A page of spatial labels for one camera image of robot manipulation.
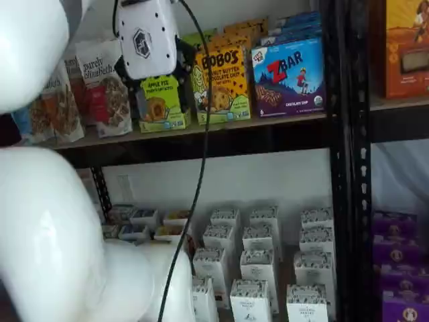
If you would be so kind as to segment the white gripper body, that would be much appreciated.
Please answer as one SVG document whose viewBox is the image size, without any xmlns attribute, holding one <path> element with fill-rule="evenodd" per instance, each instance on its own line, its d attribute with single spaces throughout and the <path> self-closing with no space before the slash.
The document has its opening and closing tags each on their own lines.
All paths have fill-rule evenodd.
<svg viewBox="0 0 429 322">
<path fill-rule="evenodd" d="M 133 80 L 173 73 L 178 27 L 170 0 L 119 1 L 117 32 Z"/>
</svg>

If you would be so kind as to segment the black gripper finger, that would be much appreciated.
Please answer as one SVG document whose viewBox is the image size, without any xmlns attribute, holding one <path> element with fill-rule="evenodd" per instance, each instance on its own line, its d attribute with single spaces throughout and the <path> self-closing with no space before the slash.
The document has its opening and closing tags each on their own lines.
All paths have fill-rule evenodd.
<svg viewBox="0 0 429 322">
<path fill-rule="evenodd" d="M 174 77 L 178 81 L 178 97 L 180 110 L 187 112 L 194 103 L 191 84 L 191 73 L 194 66 L 196 49 L 178 36 L 175 36 L 177 61 L 174 70 Z"/>
<path fill-rule="evenodd" d="M 125 68 L 125 61 L 123 56 L 120 56 L 118 61 L 115 63 L 115 72 L 118 74 L 122 83 L 127 87 L 128 91 L 136 93 L 139 89 L 139 81 L 133 80 L 127 73 Z"/>
</svg>

